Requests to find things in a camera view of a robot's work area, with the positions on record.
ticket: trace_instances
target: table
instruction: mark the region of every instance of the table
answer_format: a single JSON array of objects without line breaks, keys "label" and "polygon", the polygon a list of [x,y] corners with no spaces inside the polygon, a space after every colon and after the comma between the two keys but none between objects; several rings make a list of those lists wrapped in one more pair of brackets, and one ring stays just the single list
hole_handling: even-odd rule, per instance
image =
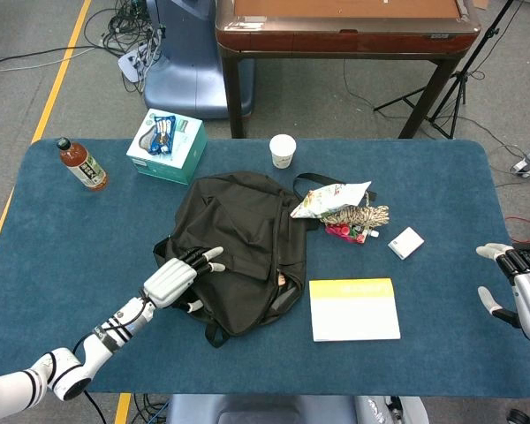
[{"label": "table", "polygon": [[[34,144],[21,164],[0,236],[0,374],[72,348],[136,295],[188,189],[138,174],[125,157],[129,140],[82,143],[110,175],[99,193],[64,168],[53,140]],[[474,252],[509,241],[483,149],[463,140],[298,143],[291,167],[277,170],[266,140],[211,140],[196,174],[255,170],[287,187],[305,171],[372,180],[390,223],[364,246],[309,232],[307,280],[391,277],[402,338],[314,343],[308,291],[277,322],[220,349],[203,324],[165,309],[91,390],[529,397],[530,343],[477,296],[486,284],[512,305],[495,263]],[[406,226],[426,241],[401,261],[386,245]]]},{"label": "table", "polygon": [[437,65],[399,138],[412,138],[481,26],[471,0],[218,0],[231,136],[243,138],[239,69],[249,57],[429,60]]}]

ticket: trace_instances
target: bottle cap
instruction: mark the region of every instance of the bottle cap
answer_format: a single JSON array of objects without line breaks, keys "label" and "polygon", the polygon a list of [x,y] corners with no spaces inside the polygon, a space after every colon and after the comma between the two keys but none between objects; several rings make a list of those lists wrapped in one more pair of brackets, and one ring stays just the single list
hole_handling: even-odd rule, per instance
[{"label": "bottle cap", "polygon": [[61,137],[59,140],[57,140],[57,147],[61,150],[68,150],[70,146],[71,141],[66,137]]}]

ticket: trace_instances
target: yellow cover notebook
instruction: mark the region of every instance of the yellow cover notebook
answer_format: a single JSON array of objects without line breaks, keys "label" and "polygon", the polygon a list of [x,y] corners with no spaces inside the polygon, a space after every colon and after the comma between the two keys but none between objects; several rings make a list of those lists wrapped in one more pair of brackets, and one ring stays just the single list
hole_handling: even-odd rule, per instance
[{"label": "yellow cover notebook", "polygon": [[315,342],[400,338],[390,278],[311,280]]}]

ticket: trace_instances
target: backpack strap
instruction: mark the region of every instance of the backpack strap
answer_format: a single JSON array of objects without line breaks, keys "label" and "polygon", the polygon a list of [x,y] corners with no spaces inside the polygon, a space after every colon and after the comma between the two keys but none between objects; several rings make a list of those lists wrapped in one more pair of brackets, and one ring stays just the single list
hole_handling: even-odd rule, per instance
[{"label": "backpack strap", "polygon": [[[325,175],[316,174],[314,172],[305,172],[303,174],[299,174],[292,181],[292,191],[294,192],[294,195],[297,196],[297,198],[300,201],[304,199],[304,196],[297,191],[297,182],[299,181],[299,179],[307,179],[308,181],[322,184],[323,186],[329,186],[332,184],[345,184],[343,181],[340,181],[338,179],[334,179],[332,177],[326,177]],[[368,190],[366,192],[366,197],[367,195],[369,196],[370,201],[374,201],[377,197],[377,193],[370,192]]]},{"label": "backpack strap", "polygon": [[155,257],[155,262],[157,262],[157,267],[159,268],[167,261],[165,255],[167,254],[167,242],[169,239],[170,236],[164,238],[153,247],[153,255]]},{"label": "backpack strap", "polygon": [[206,331],[204,332],[204,336],[206,336],[208,342],[216,349],[218,347],[222,347],[223,344],[230,339],[230,335],[226,333],[223,328],[214,320],[212,320],[212,322],[209,322],[206,325]]}]

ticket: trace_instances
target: wooden table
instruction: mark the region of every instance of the wooden table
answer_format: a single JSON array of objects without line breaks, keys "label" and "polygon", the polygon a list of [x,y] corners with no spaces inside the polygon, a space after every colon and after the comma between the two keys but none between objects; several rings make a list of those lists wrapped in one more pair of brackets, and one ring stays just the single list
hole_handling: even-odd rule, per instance
[{"label": "wooden table", "polygon": [[429,60],[399,138],[412,138],[481,31],[472,0],[217,0],[231,136],[243,138],[238,62],[249,57]]}]

